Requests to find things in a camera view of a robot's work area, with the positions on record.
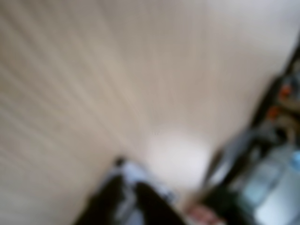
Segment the speckled black gripper right finger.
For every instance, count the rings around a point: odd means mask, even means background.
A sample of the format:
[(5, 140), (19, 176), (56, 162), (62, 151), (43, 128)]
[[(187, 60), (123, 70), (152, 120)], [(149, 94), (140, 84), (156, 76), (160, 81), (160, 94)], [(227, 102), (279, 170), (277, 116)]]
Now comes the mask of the speckled black gripper right finger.
[(138, 205), (146, 225), (185, 225), (184, 220), (149, 185), (135, 187)]

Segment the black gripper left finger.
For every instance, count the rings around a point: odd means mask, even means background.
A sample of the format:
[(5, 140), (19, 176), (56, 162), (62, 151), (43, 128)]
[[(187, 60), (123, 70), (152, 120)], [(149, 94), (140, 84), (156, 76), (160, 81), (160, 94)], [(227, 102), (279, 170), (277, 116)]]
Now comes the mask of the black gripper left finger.
[(131, 190), (121, 175), (111, 178), (95, 193), (76, 225), (124, 225), (131, 213)]

